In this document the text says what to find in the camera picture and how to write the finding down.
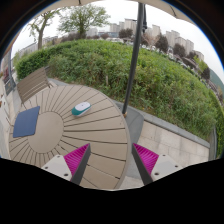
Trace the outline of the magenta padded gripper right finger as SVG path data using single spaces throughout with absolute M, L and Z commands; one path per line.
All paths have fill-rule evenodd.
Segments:
M 170 156 L 158 155 L 136 143 L 132 145 L 132 154 L 144 185 L 182 169 Z

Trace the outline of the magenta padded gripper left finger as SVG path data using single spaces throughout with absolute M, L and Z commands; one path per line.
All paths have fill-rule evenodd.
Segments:
M 54 156 L 42 167 L 42 169 L 79 185 L 81 183 L 90 154 L 90 144 L 86 144 L 73 150 L 65 156 Z

